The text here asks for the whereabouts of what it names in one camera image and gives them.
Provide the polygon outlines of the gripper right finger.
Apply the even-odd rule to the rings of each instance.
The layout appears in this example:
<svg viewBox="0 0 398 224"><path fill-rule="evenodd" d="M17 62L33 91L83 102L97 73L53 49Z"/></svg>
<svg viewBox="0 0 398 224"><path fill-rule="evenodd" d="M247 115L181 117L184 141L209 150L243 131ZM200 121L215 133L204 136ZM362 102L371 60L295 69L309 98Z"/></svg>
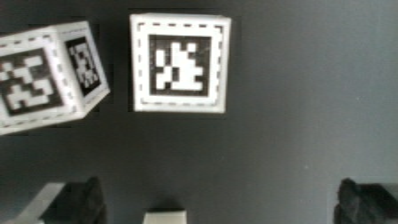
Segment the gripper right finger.
<svg viewBox="0 0 398 224"><path fill-rule="evenodd" d="M341 180L332 224L398 224L398 183Z"/></svg>

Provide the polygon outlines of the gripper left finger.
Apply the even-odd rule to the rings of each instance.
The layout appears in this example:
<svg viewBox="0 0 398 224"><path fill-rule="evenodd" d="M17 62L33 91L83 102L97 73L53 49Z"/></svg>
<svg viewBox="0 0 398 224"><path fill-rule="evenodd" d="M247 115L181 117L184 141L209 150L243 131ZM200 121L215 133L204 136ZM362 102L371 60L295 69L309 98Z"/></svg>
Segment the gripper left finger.
<svg viewBox="0 0 398 224"><path fill-rule="evenodd" d="M106 204L97 177L48 183L12 224L106 224Z"/></svg>

